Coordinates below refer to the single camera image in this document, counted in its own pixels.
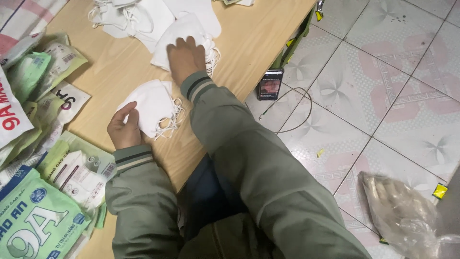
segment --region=light wood table surface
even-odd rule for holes
[[[214,39],[222,53],[213,80],[228,87],[243,101],[260,81],[283,45],[304,20],[315,0],[257,0],[251,6],[225,6],[212,3],[222,26],[222,34]],[[70,0],[51,21],[47,33],[64,31],[70,43],[87,59],[66,81],[91,95],[89,102],[76,116],[68,130],[94,145],[113,152],[106,132],[107,124],[117,106],[139,85],[160,79],[171,80],[168,72],[150,64],[150,54],[135,38],[115,39],[93,29],[87,20],[92,0]],[[190,112],[192,105],[173,85],[173,98],[180,97]],[[146,140],[152,144],[154,157],[165,169],[176,190],[185,183],[205,154],[193,134],[190,121],[184,120],[170,139]],[[113,258],[111,241],[116,217],[108,213],[103,230],[95,230],[79,259]]]

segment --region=hand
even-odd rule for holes
[[[125,105],[115,113],[107,126],[107,133],[117,150],[144,144],[138,127],[139,112],[134,109],[137,104],[137,102],[130,102]],[[129,115],[128,121],[124,124],[123,120],[127,115]]]
[[[191,74],[206,70],[204,47],[196,47],[192,36],[187,37],[187,42],[183,38],[178,38],[176,45],[169,44],[166,51],[172,79],[179,87]]]

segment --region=pink checkered cloth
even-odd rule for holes
[[[0,56],[20,39],[38,33],[69,0],[0,0]]]

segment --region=phone screen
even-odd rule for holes
[[[268,70],[258,85],[259,100],[277,100],[280,92],[283,69]]]

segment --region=cable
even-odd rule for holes
[[[292,129],[288,129],[288,130],[284,130],[284,131],[272,131],[273,133],[285,133],[285,132],[288,132],[288,131],[292,131],[292,130],[295,130],[296,128],[302,126],[307,120],[308,118],[310,118],[310,115],[311,115],[311,110],[313,109],[313,101],[311,100],[311,96],[310,94],[307,92],[307,90],[301,88],[301,87],[296,87],[296,88],[292,88],[291,90],[287,91],[285,94],[283,94],[280,98],[278,98],[274,103],[272,103],[266,110],[264,113],[262,113],[260,116],[259,116],[259,120],[262,119],[262,116],[264,116],[268,110],[275,105],[276,102],[278,102],[281,98],[283,98],[285,95],[287,95],[290,91],[292,90],[295,90],[295,89],[302,89],[306,95],[308,95],[308,97],[310,98],[310,111],[308,112],[308,115],[307,115],[307,118],[301,123],[299,124],[297,127],[295,128],[292,128]]]

